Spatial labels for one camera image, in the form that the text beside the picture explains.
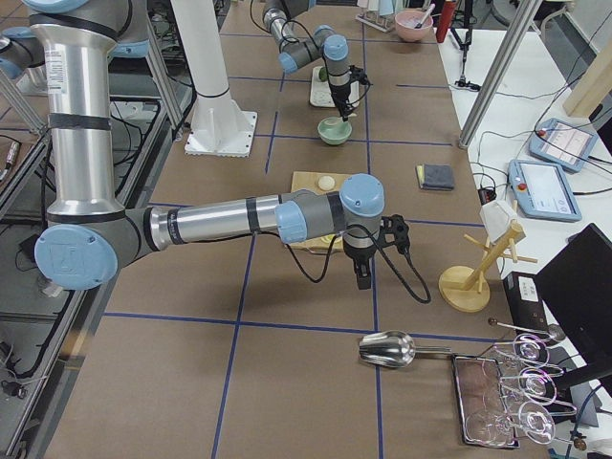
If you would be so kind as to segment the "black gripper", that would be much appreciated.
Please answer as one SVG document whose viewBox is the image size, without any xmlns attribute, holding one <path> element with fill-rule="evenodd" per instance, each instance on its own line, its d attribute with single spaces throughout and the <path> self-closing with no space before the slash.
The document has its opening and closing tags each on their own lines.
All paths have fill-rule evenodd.
<svg viewBox="0 0 612 459">
<path fill-rule="evenodd" d="M 354 273 L 360 290 L 369 290 L 372 287 L 372 273 L 370 258 L 374 256 L 377 248 L 368 236 L 357 237 L 351 234 L 342 236 L 342 246 L 345 254 L 353 259 Z"/>
<path fill-rule="evenodd" d="M 337 104 L 339 115 L 342 120 L 348 120 L 350 116 L 350 103 L 349 101 L 349 86 L 348 85 L 331 85 L 330 93 L 332 101 Z"/>
</svg>

